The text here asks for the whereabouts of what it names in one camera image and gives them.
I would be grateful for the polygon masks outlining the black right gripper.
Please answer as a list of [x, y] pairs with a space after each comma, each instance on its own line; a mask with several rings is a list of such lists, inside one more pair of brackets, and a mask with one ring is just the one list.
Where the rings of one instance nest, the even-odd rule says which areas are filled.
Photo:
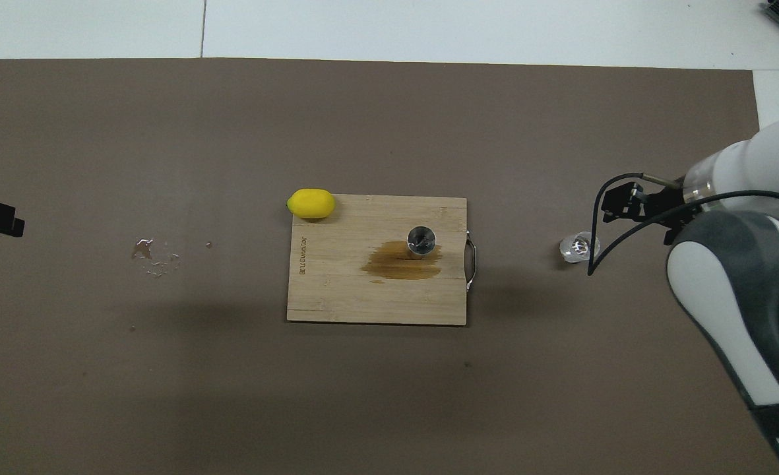
[[[664, 187], [661, 191], [649, 193], [645, 198], [645, 213], [643, 211], [643, 187], [638, 183], [624, 183], [607, 190], [602, 196], [602, 220], [631, 220], [643, 222], [646, 218], [654, 218], [672, 208], [685, 204], [682, 189]], [[661, 225], [676, 225], [667, 229], [666, 246], [670, 246], [681, 233], [683, 225], [690, 222], [690, 211], [679, 211], [673, 216], [659, 220]]]

